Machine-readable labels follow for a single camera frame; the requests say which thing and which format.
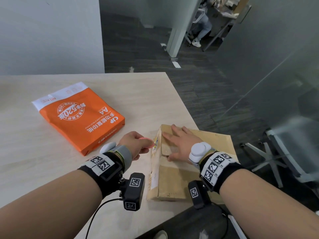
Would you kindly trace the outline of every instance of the black cable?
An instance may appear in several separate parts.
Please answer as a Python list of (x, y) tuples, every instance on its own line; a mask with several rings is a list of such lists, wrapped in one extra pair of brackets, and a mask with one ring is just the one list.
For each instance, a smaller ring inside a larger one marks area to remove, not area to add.
[(222, 215), (226, 218), (226, 230), (225, 230), (223, 236), (220, 238), (220, 239), (224, 239), (226, 237), (227, 232), (228, 232), (228, 213), (220, 205), (217, 205), (214, 202), (212, 202), (212, 204), (219, 207), (221, 209)]
[(99, 210), (99, 209), (100, 209), (103, 205), (105, 205), (107, 202), (111, 202), (111, 201), (115, 201), (115, 200), (123, 200), (123, 199), (122, 199), (122, 198), (110, 199), (110, 200), (108, 200), (108, 201), (105, 201), (102, 205), (100, 205), (100, 206), (96, 209), (96, 211), (94, 212), (93, 217), (92, 217), (92, 219), (91, 219), (91, 222), (90, 222), (89, 228), (87, 229), (87, 233), (86, 233), (86, 237), (85, 237), (85, 239), (87, 239), (87, 235), (89, 235), (89, 230), (90, 230), (90, 227), (91, 227), (92, 221), (93, 221), (93, 219), (94, 219), (94, 217), (95, 217), (96, 213), (98, 212), (98, 210)]

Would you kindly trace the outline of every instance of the light wood tabletop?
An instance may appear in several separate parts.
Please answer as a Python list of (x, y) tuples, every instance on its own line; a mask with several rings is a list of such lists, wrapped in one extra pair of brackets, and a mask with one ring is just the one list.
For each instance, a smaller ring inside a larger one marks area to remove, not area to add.
[[(166, 73), (0, 76), (0, 207), (98, 154), (100, 147), (83, 157), (31, 103), (80, 81), (126, 118), (124, 128), (107, 142), (118, 142), (133, 130), (153, 138), (161, 124), (197, 129)], [(141, 155), (124, 177), (140, 172), (148, 178), (150, 171), (150, 154)], [(94, 218), (88, 238), (135, 238), (191, 206), (146, 201), (147, 183), (139, 211), (124, 210), (121, 201), (107, 203)], [(87, 228), (88, 223), (76, 238), (85, 238)]]

